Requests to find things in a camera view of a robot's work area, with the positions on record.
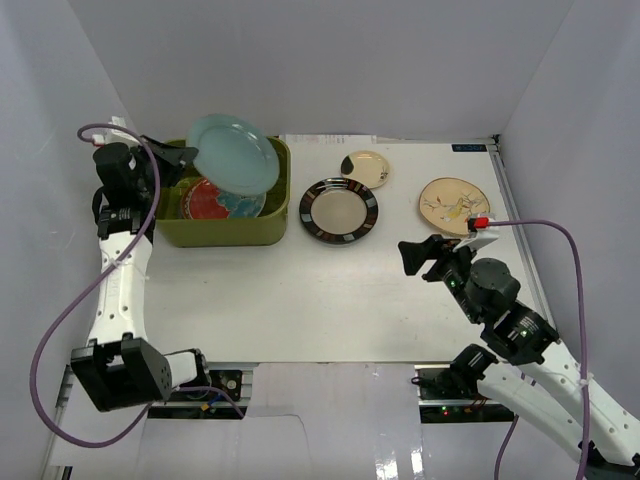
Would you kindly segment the red and teal plate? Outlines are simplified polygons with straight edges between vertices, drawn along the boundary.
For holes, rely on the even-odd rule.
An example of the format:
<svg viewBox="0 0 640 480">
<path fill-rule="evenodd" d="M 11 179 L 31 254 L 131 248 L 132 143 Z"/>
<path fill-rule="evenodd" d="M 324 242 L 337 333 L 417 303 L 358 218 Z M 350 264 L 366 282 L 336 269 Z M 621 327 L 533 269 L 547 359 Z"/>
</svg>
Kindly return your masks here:
<svg viewBox="0 0 640 480">
<path fill-rule="evenodd" d="M 181 216 L 190 220 L 256 218 L 266 203 L 266 194 L 244 196 L 219 189 L 206 178 L 192 182 L 180 201 Z"/>
</svg>

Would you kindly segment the light blue plate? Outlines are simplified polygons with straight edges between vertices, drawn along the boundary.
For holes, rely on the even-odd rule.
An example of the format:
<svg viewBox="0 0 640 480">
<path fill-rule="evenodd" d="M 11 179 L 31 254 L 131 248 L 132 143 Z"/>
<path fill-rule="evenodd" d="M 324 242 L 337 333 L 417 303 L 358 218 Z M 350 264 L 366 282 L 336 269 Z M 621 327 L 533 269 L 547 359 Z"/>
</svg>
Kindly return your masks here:
<svg viewBox="0 0 640 480">
<path fill-rule="evenodd" d="M 280 166 L 270 141 L 252 124 L 232 115 L 212 114 L 196 120 L 186 146 L 196 148 L 194 168 L 218 188 L 257 196 L 277 182 Z"/>
</svg>

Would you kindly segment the dark striped rim plate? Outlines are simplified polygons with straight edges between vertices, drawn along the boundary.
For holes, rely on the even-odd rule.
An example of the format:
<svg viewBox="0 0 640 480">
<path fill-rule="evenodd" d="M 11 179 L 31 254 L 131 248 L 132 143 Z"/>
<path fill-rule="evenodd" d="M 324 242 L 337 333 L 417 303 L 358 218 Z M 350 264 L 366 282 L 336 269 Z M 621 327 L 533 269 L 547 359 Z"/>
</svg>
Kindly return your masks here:
<svg viewBox="0 0 640 480">
<path fill-rule="evenodd" d="M 327 178 L 302 195 L 298 215 L 314 239 L 346 245 L 366 236 L 376 225 L 379 204 L 364 184 L 345 178 Z"/>
</svg>

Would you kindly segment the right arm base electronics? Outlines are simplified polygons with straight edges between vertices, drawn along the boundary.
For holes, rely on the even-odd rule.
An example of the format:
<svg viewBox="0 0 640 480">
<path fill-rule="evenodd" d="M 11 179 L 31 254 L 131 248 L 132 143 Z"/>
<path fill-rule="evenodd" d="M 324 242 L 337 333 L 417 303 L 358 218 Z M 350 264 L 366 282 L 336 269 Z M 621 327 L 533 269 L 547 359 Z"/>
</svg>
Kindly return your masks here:
<svg viewBox="0 0 640 480">
<path fill-rule="evenodd" d="M 474 389 L 461 390 L 448 378 L 446 363 L 418 364 L 411 383 L 418 395 L 423 425 L 508 423 L 514 414 Z"/>
</svg>

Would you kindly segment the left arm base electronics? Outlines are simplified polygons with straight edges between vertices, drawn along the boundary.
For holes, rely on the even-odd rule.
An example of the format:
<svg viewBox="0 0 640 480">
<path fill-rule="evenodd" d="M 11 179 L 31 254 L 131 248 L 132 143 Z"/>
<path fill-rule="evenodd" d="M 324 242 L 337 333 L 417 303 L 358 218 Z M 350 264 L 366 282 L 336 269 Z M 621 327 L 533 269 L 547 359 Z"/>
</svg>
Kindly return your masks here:
<svg viewBox="0 0 640 480">
<path fill-rule="evenodd" d="M 176 391 L 167 402 L 152 406 L 147 416 L 163 420 L 241 420 L 252 395 L 252 366 L 231 365 L 209 374 L 210 390 Z"/>
</svg>

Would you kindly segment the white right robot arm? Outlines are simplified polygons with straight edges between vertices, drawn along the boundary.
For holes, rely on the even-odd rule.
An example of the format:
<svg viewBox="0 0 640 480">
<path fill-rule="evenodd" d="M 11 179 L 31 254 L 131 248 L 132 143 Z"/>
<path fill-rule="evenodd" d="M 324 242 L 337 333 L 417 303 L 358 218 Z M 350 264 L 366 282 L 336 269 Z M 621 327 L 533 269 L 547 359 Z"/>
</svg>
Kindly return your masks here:
<svg viewBox="0 0 640 480">
<path fill-rule="evenodd" d="M 481 344 L 467 346 L 435 378 L 413 378 L 422 392 L 499 402 L 584 465 L 584 479 L 639 476 L 639 421 L 595 381 L 558 332 L 517 299 L 519 282 L 507 265 L 475 257 L 473 241 L 432 235 L 398 245 L 404 272 L 440 282 L 465 317 L 481 326 Z"/>
</svg>

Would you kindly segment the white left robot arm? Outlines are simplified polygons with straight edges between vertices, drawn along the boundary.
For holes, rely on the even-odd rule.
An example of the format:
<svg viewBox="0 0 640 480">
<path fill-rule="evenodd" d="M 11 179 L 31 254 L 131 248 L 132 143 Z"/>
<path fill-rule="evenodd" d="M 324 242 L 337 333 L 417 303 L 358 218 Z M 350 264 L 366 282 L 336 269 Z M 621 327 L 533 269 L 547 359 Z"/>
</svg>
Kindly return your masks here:
<svg viewBox="0 0 640 480">
<path fill-rule="evenodd" d="M 94 135 L 92 142 L 102 182 L 92 210 L 105 278 L 87 344 L 72 351 L 71 369 L 101 412 L 166 401 L 178 388 L 202 398 L 212 378 L 204 355 L 197 349 L 159 352 L 144 321 L 159 194 L 177 183 L 197 151 L 117 131 Z"/>
</svg>

